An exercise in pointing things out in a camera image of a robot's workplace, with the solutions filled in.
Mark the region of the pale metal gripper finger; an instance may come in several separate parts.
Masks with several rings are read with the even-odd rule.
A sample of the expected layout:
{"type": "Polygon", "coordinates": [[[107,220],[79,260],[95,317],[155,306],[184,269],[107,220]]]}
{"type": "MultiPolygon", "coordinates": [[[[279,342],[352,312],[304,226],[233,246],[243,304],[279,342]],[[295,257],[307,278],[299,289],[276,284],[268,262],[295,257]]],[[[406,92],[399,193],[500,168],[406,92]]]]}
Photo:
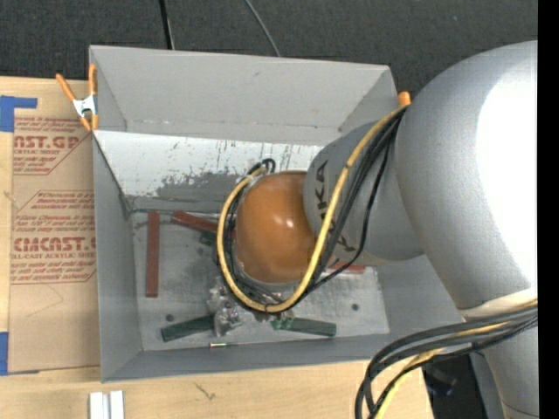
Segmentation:
{"type": "Polygon", "coordinates": [[[221,278],[215,278],[208,289],[207,309],[210,314],[216,314],[227,301],[227,287],[221,278]]]}
{"type": "Polygon", "coordinates": [[[230,331],[243,325],[243,320],[236,306],[225,303],[213,315],[214,334],[223,337],[230,331]]]}

